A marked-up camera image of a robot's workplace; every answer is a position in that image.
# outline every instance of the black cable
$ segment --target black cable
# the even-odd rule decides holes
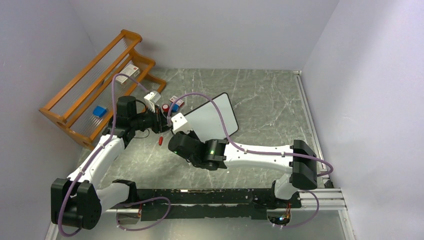
[[[146,106],[146,104],[145,104],[144,102],[142,102],[142,101],[140,101],[140,100],[138,100],[138,99],[136,99],[135,101],[136,101],[136,102],[139,102],[139,103],[141,103],[141,104],[143,104],[143,105],[144,105],[144,108],[147,110],[147,106]]]
[[[266,205],[259,204],[259,203],[255,202],[255,201],[252,201],[252,203],[253,204],[256,204],[256,205],[258,205],[258,206],[260,206],[262,208],[265,208],[265,209],[268,208]]]
[[[133,139],[145,139],[145,138],[147,138],[150,135],[150,130],[149,129],[146,129],[146,130],[148,131],[147,136],[144,136],[144,137],[133,137]]]

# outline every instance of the small red object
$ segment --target small red object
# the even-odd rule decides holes
[[[168,104],[163,104],[162,110],[163,110],[164,113],[167,113],[170,110],[170,106]]]

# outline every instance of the white box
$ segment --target white box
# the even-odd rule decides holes
[[[158,102],[158,100],[161,98],[161,94],[157,91],[151,91],[146,96],[144,96],[144,101],[147,104],[148,108],[152,112],[156,112],[155,110],[155,104]]]
[[[130,76],[133,79],[136,79],[139,75],[140,75],[140,68],[129,64],[128,66],[126,66],[121,72],[121,74],[126,74],[128,76]],[[121,85],[126,85],[127,84],[127,80],[128,77],[126,76],[117,76],[115,79],[118,83],[120,83]]]

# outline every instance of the orange wooden rack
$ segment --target orange wooden rack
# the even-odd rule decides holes
[[[71,104],[64,114],[59,115],[52,112],[52,108],[73,88],[75,85],[97,64],[99,61],[121,40],[125,41],[126,49],[113,61],[108,68],[100,74],[97,79],[93,79],[92,84]],[[44,107],[39,111],[50,119],[56,126],[70,136],[75,142],[81,146],[94,149],[93,141],[102,132],[108,124],[109,119],[113,116],[113,112],[109,111],[102,121],[97,125],[94,131],[88,135],[82,135],[71,129],[73,124],[81,117],[81,115],[90,107],[95,99],[105,90],[105,88],[112,82],[113,75],[122,71],[122,69],[132,61],[135,66],[140,68],[140,75],[137,81],[141,82],[144,79],[159,84],[156,89],[161,93],[165,86],[166,81],[149,74],[149,71],[155,66],[155,61],[146,56],[140,55],[134,48],[142,41],[142,37],[132,31],[123,29],[115,39],[109,43],[80,73],[78,73],[56,96],[54,96]],[[133,83],[131,87],[124,93],[130,95],[136,84]]]

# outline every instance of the whiteboard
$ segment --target whiteboard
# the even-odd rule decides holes
[[[237,132],[239,130],[239,124],[237,123],[228,94],[223,92],[214,97],[213,101],[221,111],[228,134],[232,135]],[[217,110],[210,101],[193,109],[184,116],[202,142],[210,139],[226,138]]]

